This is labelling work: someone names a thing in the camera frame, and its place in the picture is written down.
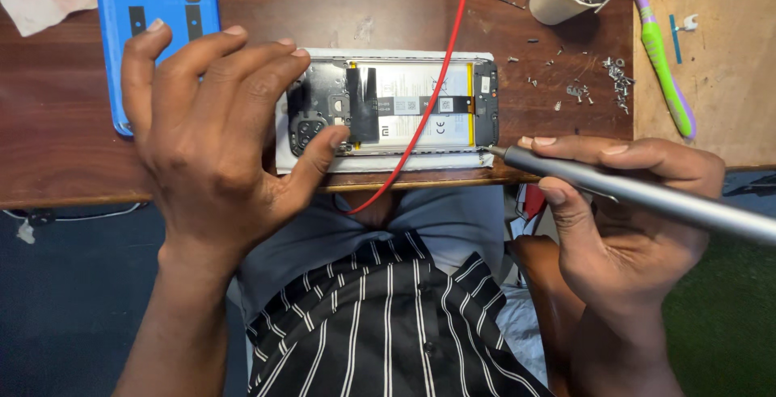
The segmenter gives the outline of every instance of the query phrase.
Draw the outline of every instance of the toothbrush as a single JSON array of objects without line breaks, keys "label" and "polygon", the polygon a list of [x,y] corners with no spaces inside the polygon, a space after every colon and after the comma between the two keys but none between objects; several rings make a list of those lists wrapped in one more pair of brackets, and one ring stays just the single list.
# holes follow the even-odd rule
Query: toothbrush
[{"label": "toothbrush", "polygon": [[639,8],[641,16],[641,41],[646,48],[646,54],[649,55],[649,61],[652,62],[657,79],[660,81],[660,87],[663,89],[663,96],[666,98],[668,110],[674,118],[679,133],[687,138],[693,139],[697,131],[695,125],[695,116],[692,109],[684,99],[684,95],[679,90],[671,70],[668,68],[665,48],[663,47],[663,36],[660,34],[660,27],[657,25],[655,15],[652,14],[652,8],[647,0],[635,0],[636,7]]}]

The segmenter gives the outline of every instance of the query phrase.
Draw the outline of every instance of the red cable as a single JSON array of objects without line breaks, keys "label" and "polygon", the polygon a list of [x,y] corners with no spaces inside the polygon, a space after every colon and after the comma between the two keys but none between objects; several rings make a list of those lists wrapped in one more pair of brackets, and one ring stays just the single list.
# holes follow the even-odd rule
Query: red cable
[{"label": "red cable", "polygon": [[436,88],[434,88],[434,93],[432,94],[432,98],[428,101],[428,107],[426,108],[426,111],[423,114],[423,119],[421,120],[421,124],[418,124],[418,129],[415,131],[415,134],[413,135],[412,140],[410,141],[410,144],[407,146],[407,150],[401,156],[401,159],[399,160],[399,164],[396,165],[395,169],[393,169],[393,173],[391,173],[390,176],[388,176],[388,180],[386,180],[386,182],[380,187],[380,189],[378,189],[377,192],[375,192],[375,195],[369,198],[369,200],[367,200],[366,203],[363,203],[361,206],[356,207],[351,211],[345,212],[344,213],[345,215],[353,215],[354,213],[363,211],[368,205],[374,203],[375,200],[377,200],[381,195],[383,195],[383,193],[386,192],[386,190],[390,188],[390,186],[393,184],[393,181],[396,180],[396,177],[399,175],[399,172],[404,166],[404,163],[410,157],[410,154],[412,154],[412,150],[413,148],[415,148],[415,144],[418,143],[418,138],[421,136],[421,133],[423,133],[423,129],[426,127],[426,121],[428,121],[428,118],[432,114],[432,110],[434,109],[434,104],[436,104],[437,96],[439,96],[439,91],[442,86],[442,81],[445,80],[445,75],[447,75],[447,67],[450,65],[450,58],[452,56],[452,47],[455,45],[455,38],[458,37],[458,28],[461,25],[461,18],[463,17],[464,5],[466,5],[466,0],[458,1],[458,13],[455,15],[455,22],[452,25],[450,42],[447,44],[445,61],[442,62],[441,64],[441,72],[439,73],[439,78],[437,79],[438,82],[437,82]]}]

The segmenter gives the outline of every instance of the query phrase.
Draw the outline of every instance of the smartphone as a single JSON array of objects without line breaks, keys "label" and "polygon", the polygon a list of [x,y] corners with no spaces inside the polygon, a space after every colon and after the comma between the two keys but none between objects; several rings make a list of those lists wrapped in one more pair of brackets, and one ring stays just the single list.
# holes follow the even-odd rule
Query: smartphone
[{"label": "smartphone", "polygon": [[498,144],[498,70],[488,59],[451,59],[429,105],[442,59],[312,57],[287,91],[289,144],[300,156],[325,126],[350,127],[338,156],[404,154],[423,113],[432,115],[413,154],[476,152]]}]

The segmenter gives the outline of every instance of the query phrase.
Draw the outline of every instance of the striped shirt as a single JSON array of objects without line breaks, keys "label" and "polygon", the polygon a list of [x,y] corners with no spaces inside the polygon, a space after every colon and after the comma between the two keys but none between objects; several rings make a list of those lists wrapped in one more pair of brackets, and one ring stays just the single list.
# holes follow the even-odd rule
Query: striped shirt
[{"label": "striped shirt", "polygon": [[552,395],[504,343],[477,253],[448,276],[412,231],[297,277],[247,327],[249,396]]}]

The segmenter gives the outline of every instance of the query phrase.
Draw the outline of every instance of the blue phone back cover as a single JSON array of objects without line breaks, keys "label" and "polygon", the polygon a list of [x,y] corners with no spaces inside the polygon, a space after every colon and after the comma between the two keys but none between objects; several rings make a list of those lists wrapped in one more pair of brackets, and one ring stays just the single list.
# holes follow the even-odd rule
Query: blue phone back cover
[{"label": "blue phone back cover", "polygon": [[220,31],[218,0],[97,0],[108,74],[113,126],[132,135],[121,103],[121,55],[124,43],[156,18],[172,28],[172,43],[157,64],[201,35]]}]

